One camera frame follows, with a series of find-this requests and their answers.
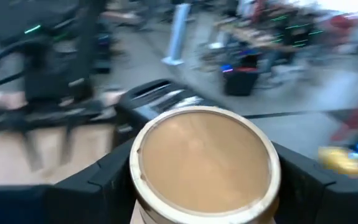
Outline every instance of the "workshop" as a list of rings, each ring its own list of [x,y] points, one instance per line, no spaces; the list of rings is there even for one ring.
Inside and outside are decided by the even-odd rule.
[[[0,0],[0,224],[358,224],[358,1]]]

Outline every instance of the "red object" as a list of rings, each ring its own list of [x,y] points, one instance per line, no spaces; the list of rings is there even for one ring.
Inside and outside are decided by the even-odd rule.
[[[336,28],[350,29],[353,27],[353,21],[348,19],[347,16],[347,14],[334,16],[329,20],[329,23]]]
[[[356,109],[342,127],[331,137],[332,141],[340,141],[346,138],[350,130],[358,129],[358,109]]]
[[[239,71],[239,72],[254,72],[258,70],[257,68],[246,68],[246,67],[239,67],[239,68],[236,68],[236,71]]]
[[[259,15],[263,10],[263,0],[256,0],[256,6],[252,15],[252,22],[258,22]]]

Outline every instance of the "white pole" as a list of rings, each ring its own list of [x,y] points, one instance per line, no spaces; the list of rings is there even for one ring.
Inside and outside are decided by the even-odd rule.
[[[190,6],[188,3],[176,6],[172,24],[171,42],[167,51],[167,57],[162,59],[162,62],[168,65],[180,65],[184,63],[181,59],[181,53],[186,36],[186,21]]]

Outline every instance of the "green light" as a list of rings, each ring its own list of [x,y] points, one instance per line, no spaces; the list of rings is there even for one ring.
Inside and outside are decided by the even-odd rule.
[[[301,46],[305,46],[305,44],[293,45],[292,47],[301,47]]]
[[[295,41],[295,43],[301,43],[301,42],[305,42],[305,41],[308,41],[308,40],[299,40],[299,41]]]
[[[35,26],[35,27],[33,27],[33,28],[29,29],[29,30],[26,30],[24,33],[25,33],[25,34],[28,34],[28,33],[30,33],[30,32],[33,32],[33,31],[39,29],[40,27],[41,27],[41,25],[37,25],[37,26]]]
[[[312,33],[310,33],[309,35],[319,34],[319,33],[322,33],[322,31],[312,32]]]
[[[278,39],[278,40],[272,40],[271,43],[274,43],[274,42],[280,42],[282,41],[283,39]]]
[[[280,16],[280,17],[271,19],[271,21],[278,21],[278,20],[282,20],[282,19],[286,19],[286,16]]]
[[[59,41],[59,40],[63,39],[66,36],[68,36],[68,33],[58,35],[58,36],[54,37],[54,41]]]
[[[308,25],[310,25],[310,24],[303,24],[303,25],[299,25],[297,27],[304,27],[304,26],[308,26]]]

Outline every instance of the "drumhead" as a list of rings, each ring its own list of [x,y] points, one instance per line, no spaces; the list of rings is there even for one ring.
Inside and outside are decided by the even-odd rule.
[[[262,131],[208,106],[150,121],[134,141],[130,165],[142,206],[178,223],[252,221],[275,199],[281,178]]]

